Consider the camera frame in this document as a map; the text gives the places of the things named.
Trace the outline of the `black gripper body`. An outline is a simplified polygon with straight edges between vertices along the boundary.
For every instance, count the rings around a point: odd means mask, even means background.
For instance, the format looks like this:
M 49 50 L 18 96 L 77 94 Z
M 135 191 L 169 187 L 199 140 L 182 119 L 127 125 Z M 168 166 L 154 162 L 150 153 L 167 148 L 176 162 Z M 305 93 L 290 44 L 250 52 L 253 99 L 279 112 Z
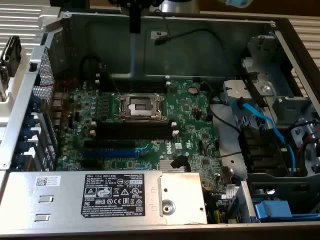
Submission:
M 149 7 L 150 1 L 149 0 L 108 0 L 108 2 L 112 5 L 119 5 L 121 7 L 128 7 L 137 5 L 138 7 Z

